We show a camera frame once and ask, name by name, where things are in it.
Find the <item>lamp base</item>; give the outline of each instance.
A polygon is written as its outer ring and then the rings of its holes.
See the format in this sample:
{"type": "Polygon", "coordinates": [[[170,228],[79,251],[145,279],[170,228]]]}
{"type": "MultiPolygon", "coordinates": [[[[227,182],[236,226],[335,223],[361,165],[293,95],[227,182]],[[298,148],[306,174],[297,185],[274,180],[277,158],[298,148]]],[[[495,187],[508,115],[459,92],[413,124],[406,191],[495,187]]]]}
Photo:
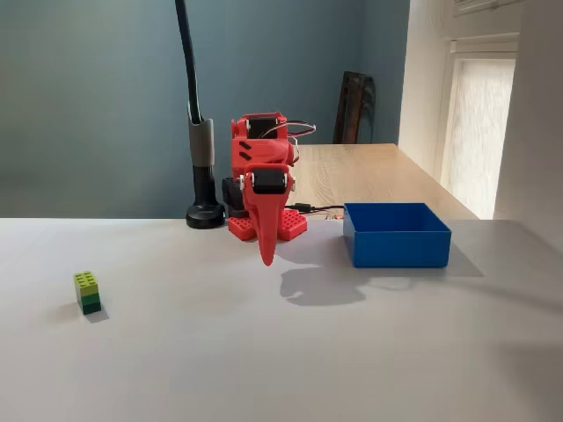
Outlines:
{"type": "Polygon", "coordinates": [[[225,224],[225,207],[222,204],[192,205],[186,214],[186,222],[192,229],[216,229],[225,224]]]}

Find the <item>wooden chair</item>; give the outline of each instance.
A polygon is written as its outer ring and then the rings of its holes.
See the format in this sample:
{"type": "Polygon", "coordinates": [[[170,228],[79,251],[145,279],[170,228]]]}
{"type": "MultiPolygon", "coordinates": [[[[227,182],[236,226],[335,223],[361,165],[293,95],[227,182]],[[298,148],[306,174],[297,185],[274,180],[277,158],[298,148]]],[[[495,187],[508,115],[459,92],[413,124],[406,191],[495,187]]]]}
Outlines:
{"type": "Polygon", "coordinates": [[[369,122],[373,139],[375,97],[376,87],[371,76],[344,72],[333,143],[357,143],[362,118],[369,122]]]}

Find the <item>window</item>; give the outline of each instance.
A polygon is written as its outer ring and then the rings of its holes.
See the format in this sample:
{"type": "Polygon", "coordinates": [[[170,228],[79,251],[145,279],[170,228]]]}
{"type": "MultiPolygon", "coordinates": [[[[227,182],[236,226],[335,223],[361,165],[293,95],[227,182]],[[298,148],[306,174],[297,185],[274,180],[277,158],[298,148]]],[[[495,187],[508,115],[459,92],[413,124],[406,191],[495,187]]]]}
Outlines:
{"type": "Polygon", "coordinates": [[[451,42],[435,176],[481,219],[494,217],[517,35],[451,42]]]}
{"type": "Polygon", "coordinates": [[[495,9],[512,3],[520,3],[525,0],[454,0],[456,9],[455,16],[483,11],[484,9],[495,9]]]}
{"type": "Polygon", "coordinates": [[[456,68],[447,189],[481,219],[494,215],[514,70],[514,59],[461,59],[456,68]]]}

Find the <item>wooden table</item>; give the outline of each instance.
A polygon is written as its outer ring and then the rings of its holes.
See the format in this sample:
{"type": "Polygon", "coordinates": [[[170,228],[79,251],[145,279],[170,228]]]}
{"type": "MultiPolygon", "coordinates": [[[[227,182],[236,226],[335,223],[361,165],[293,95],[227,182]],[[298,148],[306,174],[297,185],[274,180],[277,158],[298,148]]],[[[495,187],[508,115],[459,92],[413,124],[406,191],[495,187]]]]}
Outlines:
{"type": "Polygon", "coordinates": [[[394,144],[303,145],[289,203],[425,202],[446,220],[477,217],[394,144]]]}

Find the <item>teal wall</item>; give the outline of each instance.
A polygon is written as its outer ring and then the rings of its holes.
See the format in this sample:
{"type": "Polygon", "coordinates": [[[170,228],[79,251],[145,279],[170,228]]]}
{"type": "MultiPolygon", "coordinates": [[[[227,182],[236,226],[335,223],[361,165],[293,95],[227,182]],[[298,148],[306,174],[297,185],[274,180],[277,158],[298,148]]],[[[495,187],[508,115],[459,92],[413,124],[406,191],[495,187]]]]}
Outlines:
{"type": "MultiPolygon", "coordinates": [[[[382,38],[402,26],[382,12],[406,21],[403,0],[186,2],[217,179],[230,174],[230,120],[245,113],[310,120],[318,132],[303,140],[332,142],[345,70],[382,84],[376,139],[396,141],[404,51],[401,34],[396,52],[382,38]]],[[[184,216],[187,82],[172,0],[3,0],[0,56],[0,216],[184,216]]]]}
{"type": "MultiPolygon", "coordinates": [[[[361,72],[376,84],[373,143],[398,143],[410,0],[366,0],[361,72]]],[[[369,141],[362,125],[362,140],[369,141]]]]}

